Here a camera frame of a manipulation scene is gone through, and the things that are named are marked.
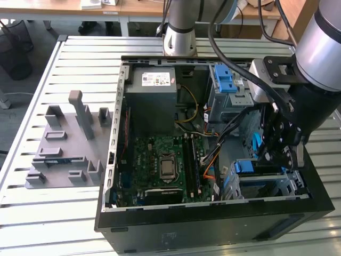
cpu socket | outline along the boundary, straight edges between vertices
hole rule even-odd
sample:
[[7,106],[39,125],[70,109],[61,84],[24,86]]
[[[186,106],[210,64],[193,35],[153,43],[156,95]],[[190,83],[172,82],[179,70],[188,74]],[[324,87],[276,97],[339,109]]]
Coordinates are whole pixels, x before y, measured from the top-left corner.
[[160,179],[173,180],[176,177],[176,158],[175,154],[162,154],[160,161]]

ram slot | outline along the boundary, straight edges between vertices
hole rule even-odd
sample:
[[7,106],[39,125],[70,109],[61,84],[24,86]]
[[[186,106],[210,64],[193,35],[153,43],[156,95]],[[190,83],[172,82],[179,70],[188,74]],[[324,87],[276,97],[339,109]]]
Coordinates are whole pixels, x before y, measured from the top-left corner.
[[196,149],[191,137],[184,137],[182,140],[182,149],[184,155],[187,196],[194,198],[198,196],[198,192],[200,191],[200,178]]

aluminum slotted table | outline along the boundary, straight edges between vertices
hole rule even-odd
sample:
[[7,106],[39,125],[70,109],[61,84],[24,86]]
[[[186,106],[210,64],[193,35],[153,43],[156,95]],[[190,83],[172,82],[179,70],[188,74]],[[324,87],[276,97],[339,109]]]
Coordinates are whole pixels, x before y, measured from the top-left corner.
[[[264,41],[217,39],[228,57],[291,55]],[[198,56],[215,56],[207,39],[197,39]],[[43,135],[50,104],[74,113],[70,90],[82,90],[91,111],[114,106],[122,55],[162,55],[162,42],[143,37],[78,37],[57,42],[10,153],[0,171],[1,255],[115,255],[95,233],[98,187],[27,190],[25,177]],[[341,255],[341,130],[338,113],[311,136],[307,149],[335,211],[271,242],[201,247],[155,255]]]

black mesh trash bin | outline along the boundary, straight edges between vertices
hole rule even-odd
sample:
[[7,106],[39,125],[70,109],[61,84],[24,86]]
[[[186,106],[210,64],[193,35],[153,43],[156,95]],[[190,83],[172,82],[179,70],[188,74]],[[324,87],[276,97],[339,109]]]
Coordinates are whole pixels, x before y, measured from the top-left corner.
[[31,74],[32,66],[16,35],[0,35],[0,65],[13,80],[22,80]]
[[8,23],[6,27],[7,29],[3,29],[3,32],[5,34],[11,33],[16,35],[25,52],[29,52],[33,49],[33,43],[30,34],[28,33],[27,27],[23,20],[15,20],[12,23]]

green circuit board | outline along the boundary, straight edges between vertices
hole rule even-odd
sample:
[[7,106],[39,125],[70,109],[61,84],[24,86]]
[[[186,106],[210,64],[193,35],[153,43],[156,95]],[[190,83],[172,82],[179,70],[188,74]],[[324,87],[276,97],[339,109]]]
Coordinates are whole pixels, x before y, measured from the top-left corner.
[[[135,138],[132,182],[129,192],[126,191],[126,206],[137,206],[138,194],[153,188],[178,188],[183,190],[183,203],[203,202],[210,200],[210,190],[201,186],[201,194],[195,198],[187,196],[183,137],[149,137]],[[197,158],[204,155],[201,137],[194,138]],[[163,159],[175,159],[176,175],[172,179],[162,179],[160,165]]]

